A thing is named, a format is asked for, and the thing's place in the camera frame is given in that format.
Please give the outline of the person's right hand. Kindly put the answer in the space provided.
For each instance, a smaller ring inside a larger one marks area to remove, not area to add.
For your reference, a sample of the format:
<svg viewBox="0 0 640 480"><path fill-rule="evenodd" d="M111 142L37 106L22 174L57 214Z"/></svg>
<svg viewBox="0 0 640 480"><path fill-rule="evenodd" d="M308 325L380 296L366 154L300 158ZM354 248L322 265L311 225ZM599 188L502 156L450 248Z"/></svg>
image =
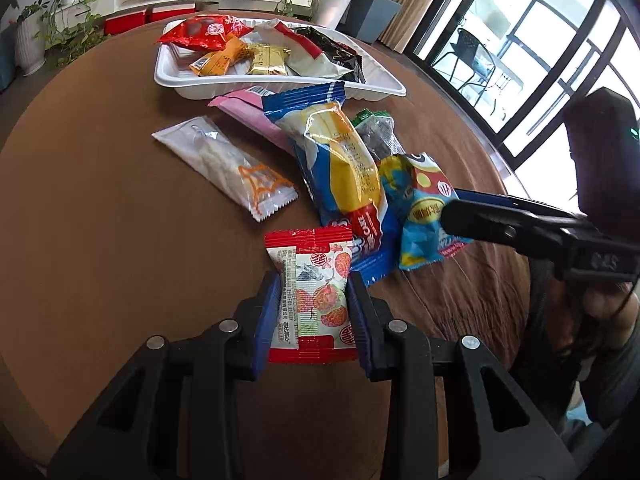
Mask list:
<svg viewBox="0 0 640 480"><path fill-rule="evenodd" d="M638 320L639 299L629 283L552 280L546 309L552 349L586 356L599 347L623 348Z"/></svg>

